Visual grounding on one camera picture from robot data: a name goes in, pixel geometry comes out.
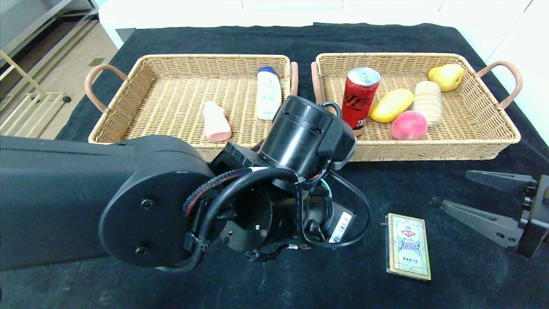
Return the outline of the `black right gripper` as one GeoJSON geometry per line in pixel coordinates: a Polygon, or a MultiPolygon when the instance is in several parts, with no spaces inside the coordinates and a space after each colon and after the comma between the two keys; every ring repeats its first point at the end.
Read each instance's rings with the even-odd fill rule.
{"type": "Polygon", "coordinates": [[[533,257],[544,242],[548,241],[549,177],[541,176],[539,183],[532,176],[481,170],[468,170],[465,177],[478,184],[495,188],[514,197],[534,197],[524,229],[510,218],[473,209],[459,203],[443,200],[442,210],[467,227],[487,237],[503,248],[515,248],[526,258],[533,257]]]}

